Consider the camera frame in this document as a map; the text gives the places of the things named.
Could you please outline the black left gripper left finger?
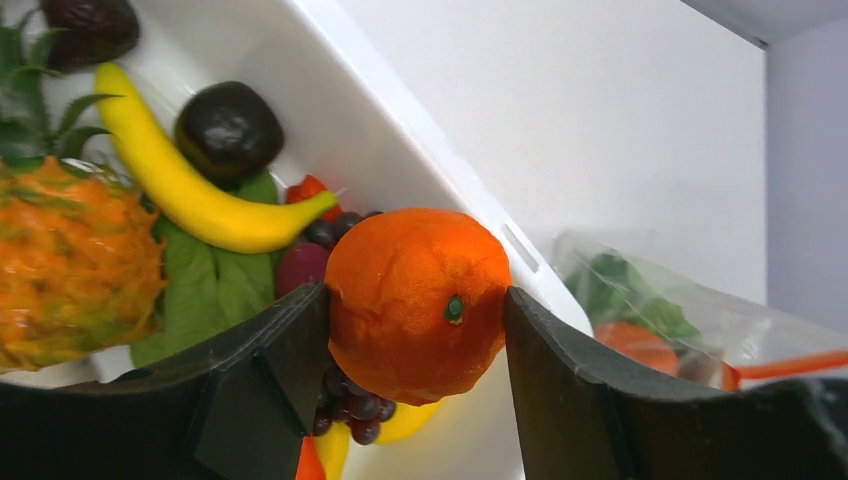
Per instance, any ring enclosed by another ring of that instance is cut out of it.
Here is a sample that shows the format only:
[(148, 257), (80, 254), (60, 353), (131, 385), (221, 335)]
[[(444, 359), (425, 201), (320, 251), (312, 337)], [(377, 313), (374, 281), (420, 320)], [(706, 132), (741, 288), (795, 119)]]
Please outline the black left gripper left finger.
[(255, 317), (117, 380), (1, 387), (5, 479), (291, 479), (330, 358), (328, 293)]

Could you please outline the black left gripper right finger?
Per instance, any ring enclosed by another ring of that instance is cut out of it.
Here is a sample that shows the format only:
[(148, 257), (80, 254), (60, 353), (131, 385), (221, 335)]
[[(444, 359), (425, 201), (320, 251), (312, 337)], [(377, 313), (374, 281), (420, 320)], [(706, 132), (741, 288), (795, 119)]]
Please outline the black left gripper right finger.
[(729, 393), (643, 366), (528, 293), (505, 300), (529, 479), (843, 479), (847, 383), (798, 377)]

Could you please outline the green lettuce head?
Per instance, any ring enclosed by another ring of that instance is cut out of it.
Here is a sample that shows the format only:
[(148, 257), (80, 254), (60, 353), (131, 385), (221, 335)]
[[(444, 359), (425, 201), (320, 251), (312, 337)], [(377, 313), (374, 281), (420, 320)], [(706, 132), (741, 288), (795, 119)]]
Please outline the green lettuce head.
[(637, 268), (619, 254), (593, 256), (570, 273), (564, 284), (594, 327), (627, 322), (664, 340), (700, 335), (686, 319), (682, 306), (659, 295)]

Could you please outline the clear orange-zip bag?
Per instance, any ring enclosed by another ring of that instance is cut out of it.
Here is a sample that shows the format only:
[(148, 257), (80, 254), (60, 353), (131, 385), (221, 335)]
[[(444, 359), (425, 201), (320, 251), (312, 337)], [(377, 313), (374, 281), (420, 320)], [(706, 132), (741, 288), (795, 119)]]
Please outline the clear orange-zip bag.
[(663, 266), (573, 231), (554, 243), (551, 265), (563, 280), (600, 253), (621, 255), (659, 295), (682, 306), (700, 335), (664, 340), (686, 379), (725, 391), (790, 378), (847, 377), (847, 337), (779, 310), (700, 285)]

